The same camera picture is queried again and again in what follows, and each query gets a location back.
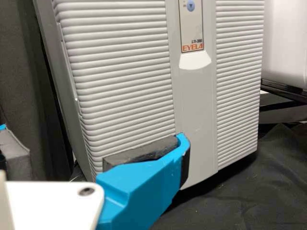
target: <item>dark gray wall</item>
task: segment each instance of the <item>dark gray wall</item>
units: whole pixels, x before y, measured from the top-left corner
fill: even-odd
[[[0,105],[17,138],[30,149],[34,176],[65,180],[71,153],[65,145],[31,0],[2,0]]]

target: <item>white metal plate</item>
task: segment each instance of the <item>white metal plate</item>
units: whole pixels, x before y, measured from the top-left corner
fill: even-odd
[[[104,190],[89,182],[6,182],[16,230],[92,230],[97,225]],[[84,188],[90,195],[81,196]]]

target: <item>screw hole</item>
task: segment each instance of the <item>screw hole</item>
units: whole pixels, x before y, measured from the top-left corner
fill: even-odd
[[[89,196],[90,194],[92,194],[95,190],[93,188],[84,188],[79,192],[80,196]]]

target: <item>eyela logo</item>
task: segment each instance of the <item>eyela logo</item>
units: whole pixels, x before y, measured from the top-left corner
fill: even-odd
[[[182,52],[189,52],[189,51],[202,50],[202,49],[203,49],[203,43],[182,46]]]

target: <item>blue button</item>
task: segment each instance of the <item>blue button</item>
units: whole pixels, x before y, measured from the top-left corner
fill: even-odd
[[[193,0],[188,0],[187,9],[190,12],[192,12],[195,9],[195,3]]]

